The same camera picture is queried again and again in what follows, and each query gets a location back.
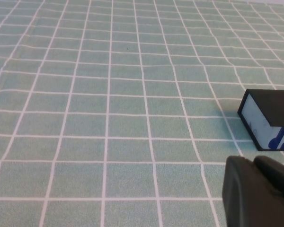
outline grid pattern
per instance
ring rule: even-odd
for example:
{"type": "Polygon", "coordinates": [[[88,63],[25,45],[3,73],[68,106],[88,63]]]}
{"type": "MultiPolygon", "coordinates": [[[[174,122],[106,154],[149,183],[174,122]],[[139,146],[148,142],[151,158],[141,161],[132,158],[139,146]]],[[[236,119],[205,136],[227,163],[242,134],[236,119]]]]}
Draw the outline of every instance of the grid pattern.
{"type": "Polygon", "coordinates": [[[0,0],[0,226],[225,227],[246,88],[284,89],[284,5],[0,0]]]}

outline white grid line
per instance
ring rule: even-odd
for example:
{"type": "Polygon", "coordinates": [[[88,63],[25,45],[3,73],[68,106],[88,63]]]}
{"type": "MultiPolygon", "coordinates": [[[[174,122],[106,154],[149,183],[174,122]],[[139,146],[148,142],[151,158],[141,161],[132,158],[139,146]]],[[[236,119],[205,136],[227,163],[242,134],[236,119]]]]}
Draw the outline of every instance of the white grid line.
{"type": "MultiPolygon", "coordinates": [[[[41,8],[41,6],[42,6],[44,3],[45,3],[45,0],[43,0],[42,4],[40,4],[39,8],[38,8],[37,11],[35,12],[35,15],[37,15],[39,9],[41,8]]],[[[4,160],[4,159],[6,158],[8,152],[9,152],[9,149],[10,149],[10,147],[11,147],[11,144],[13,143],[13,140],[14,140],[14,136],[16,135],[17,130],[18,130],[18,127],[19,127],[19,125],[20,125],[20,121],[21,121],[21,117],[19,118],[19,120],[18,120],[18,122],[17,122],[17,125],[16,125],[16,127],[15,127],[15,129],[14,129],[13,135],[12,135],[11,138],[10,138],[8,147],[6,148],[6,151],[5,151],[5,153],[3,154],[3,156],[2,156],[2,158],[1,158],[1,160],[0,160],[0,170],[1,170],[1,163],[2,163],[2,160],[4,160]]]]}
{"type": "MultiPolygon", "coordinates": [[[[61,17],[60,17],[60,19],[58,21],[57,28],[58,28],[58,25],[60,24],[61,18],[63,16],[65,10],[66,10],[68,2],[69,1],[67,0],[66,3],[65,3],[64,11],[62,12],[61,17]]],[[[88,11],[90,9],[90,5],[91,5],[91,0],[89,1],[88,11]]],[[[47,204],[48,204],[48,198],[50,197],[50,192],[51,192],[52,184],[53,184],[53,177],[54,177],[54,172],[55,172],[55,162],[56,162],[56,160],[58,158],[58,155],[59,155],[59,152],[60,152],[60,148],[61,148],[62,137],[63,137],[63,134],[64,134],[67,114],[68,114],[70,103],[71,103],[71,95],[72,95],[72,91],[73,91],[73,87],[74,87],[74,83],[75,83],[75,76],[76,76],[76,71],[77,71],[77,67],[78,67],[78,63],[79,63],[79,59],[80,59],[80,54],[81,54],[84,34],[85,34],[85,30],[83,30],[83,32],[82,32],[82,38],[81,38],[80,47],[79,47],[79,51],[78,51],[76,66],[75,66],[75,70],[74,70],[74,73],[73,73],[73,76],[72,76],[71,88],[70,88],[70,92],[69,92],[69,96],[68,96],[68,100],[67,100],[67,105],[66,105],[66,109],[65,109],[65,112],[64,112],[64,116],[63,116],[63,122],[62,122],[61,131],[60,131],[60,136],[59,136],[59,141],[58,141],[58,145],[57,145],[57,150],[56,150],[55,156],[53,158],[52,166],[51,166],[51,173],[50,173],[50,178],[49,178],[49,182],[48,182],[48,186],[47,186],[47,190],[46,190],[45,201],[44,201],[44,204],[43,204],[43,209],[42,209],[42,213],[41,213],[41,217],[40,217],[39,227],[42,227],[43,224],[44,224],[44,219],[45,219],[45,214],[46,214],[46,209],[47,209],[47,204]]]]}
{"type": "MultiPolygon", "coordinates": [[[[169,54],[169,47],[167,45],[167,42],[166,42],[166,38],[165,38],[165,35],[164,35],[164,30],[163,30],[163,27],[162,27],[162,23],[161,23],[161,19],[160,19],[160,16],[159,16],[159,12],[158,12],[158,9],[157,9],[157,6],[156,6],[156,1],[154,0],[154,6],[155,6],[155,9],[156,9],[156,12],[157,12],[157,16],[158,16],[158,20],[159,20],[159,23],[160,23],[160,27],[161,27],[161,31],[162,31],[162,34],[163,34],[163,39],[164,39],[164,43],[165,43],[165,46],[166,46],[166,50],[169,54]]],[[[173,68],[173,73],[174,73],[174,77],[175,77],[175,81],[176,81],[176,85],[177,85],[177,90],[178,90],[178,93],[179,93],[179,96],[180,96],[180,100],[181,100],[181,104],[182,104],[182,109],[183,109],[183,112],[184,112],[184,115],[186,116],[186,124],[187,124],[187,127],[188,127],[188,130],[189,130],[189,134],[190,134],[190,137],[191,137],[191,140],[192,140],[192,144],[193,144],[193,147],[194,147],[194,150],[195,150],[195,154],[199,160],[199,162],[202,163],[202,160],[201,160],[201,157],[199,155],[199,152],[197,150],[197,146],[195,144],[195,139],[194,139],[194,136],[193,136],[193,133],[192,133],[192,130],[191,130],[191,126],[190,126],[190,123],[189,123],[189,119],[187,118],[187,113],[186,113],[186,109],[185,109],[185,105],[184,105],[184,101],[183,101],[183,98],[182,98],[182,95],[181,95],[181,91],[180,91],[180,87],[179,87],[179,84],[178,84],[178,81],[177,81],[177,74],[176,74],[176,69],[175,69],[175,66],[173,65],[173,62],[172,62],[172,59],[171,59],[171,56],[169,56],[169,61],[170,61],[170,64],[173,68]]],[[[214,217],[214,221],[215,221],[215,224],[217,227],[220,226],[219,224],[219,220],[218,220],[218,217],[217,217],[217,213],[216,213],[216,210],[215,210],[215,207],[214,207],[214,204],[213,204],[213,201],[211,200],[211,193],[210,193],[210,190],[209,190],[209,187],[208,187],[208,184],[206,182],[206,178],[205,178],[205,175],[204,175],[204,166],[201,165],[201,177],[202,177],[202,180],[203,180],[203,183],[204,183],[204,187],[205,187],[205,190],[206,190],[206,194],[209,198],[209,201],[210,201],[210,205],[211,205],[211,209],[212,209],[212,213],[213,213],[213,217],[214,217]]]]}
{"type": "Polygon", "coordinates": [[[109,59],[108,59],[108,78],[107,78],[107,99],[106,99],[106,119],[105,119],[105,143],[104,143],[104,163],[103,163],[103,179],[102,179],[102,202],[100,226],[105,226],[105,197],[106,197],[106,181],[107,181],[107,152],[108,152],[108,136],[109,136],[109,103],[110,103],[110,78],[112,66],[112,40],[113,40],[113,13],[114,0],[111,1],[111,20],[110,20],[110,42],[109,42],[109,59]]]}
{"type": "Polygon", "coordinates": [[[139,29],[138,29],[138,22],[137,22],[137,14],[136,14],[136,7],[135,7],[135,0],[133,0],[133,9],[135,15],[135,22],[136,22],[136,33],[137,33],[137,41],[138,41],[138,50],[139,50],[139,61],[141,65],[141,73],[142,73],[142,86],[143,86],[143,96],[144,96],[144,105],[145,105],[145,112],[146,112],[146,123],[147,123],[147,131],[149,136],[149,145],[151,151],[151,160],[152,160],[152,174],[153,174],[153,181],[154,181],[154,188],[156,194],[156,203],[157,203],[157,212],[158,212],[158,221],[159,227],[163,227],[163,218],[162,218],[162,211],[161,211],[161,203],[159,200],[159,187],[158,187],[158,180],[157,180],[157,168],[156,168],[156,159],[153,151],[152,145],[152,135],[151,135],[151,124],[150,124],[150,115],[148,111],[148,104],[147,104],[147,97],[146,97],[146,88],[145,88],[145,81],[144,81],[144,69],[142,65],[142,54],[141,54],[141,47],[140,47],[140,39],[139,39],[139,29]]]}

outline black plastic object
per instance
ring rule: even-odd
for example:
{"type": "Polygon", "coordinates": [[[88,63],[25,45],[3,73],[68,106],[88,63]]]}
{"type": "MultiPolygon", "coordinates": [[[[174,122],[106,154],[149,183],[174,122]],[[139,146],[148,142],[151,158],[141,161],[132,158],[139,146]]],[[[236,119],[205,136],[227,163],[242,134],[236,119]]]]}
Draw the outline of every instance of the black plastic object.
{"type": "Polygon", "coordinates": [[[228,227],[284,227],[284,165],[229,156],[222,199],[228,227]]]}
{"type": "Polygon", "coordinates": [[[279,142],[284,136],[284,90],[246,89],[240,107],[238,109],[238,115],[259,151],[284,150],[284,144],[280,148],[277,148],[279,142]],[[269,123],[270,127],[281,127],[279,133],[276,135],[276,138],[271,140],[269,148],[263,148],[260,146],[256,136],[254,135],[254,132],[252,131],[250,125],[247,123],[242,114],[243,107],[249,95],[259,107],[261,113],[269,123]]]}

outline blue graphic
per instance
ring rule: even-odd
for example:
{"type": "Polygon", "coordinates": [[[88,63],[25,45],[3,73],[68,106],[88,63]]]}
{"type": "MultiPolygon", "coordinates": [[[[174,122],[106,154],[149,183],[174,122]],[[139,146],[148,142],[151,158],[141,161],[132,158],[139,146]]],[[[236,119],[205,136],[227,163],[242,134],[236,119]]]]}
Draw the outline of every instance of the blue graphic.
{"type": "Polygon", "coordinates": [[[269,142],[268,147],[273,150],[277,149],[283,136],[284,136],[284,127],[281,127],[278,135],[269,142]]]}

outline box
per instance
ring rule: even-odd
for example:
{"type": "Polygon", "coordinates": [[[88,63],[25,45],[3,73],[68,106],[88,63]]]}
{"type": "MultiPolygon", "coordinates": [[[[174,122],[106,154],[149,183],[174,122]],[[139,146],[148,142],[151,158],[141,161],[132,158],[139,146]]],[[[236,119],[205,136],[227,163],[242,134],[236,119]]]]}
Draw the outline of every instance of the box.
{"type": "Polygon", "coordinates": [[[260,151],[284,151],[284,90],[247,89],[238,114],[260,151]]]}

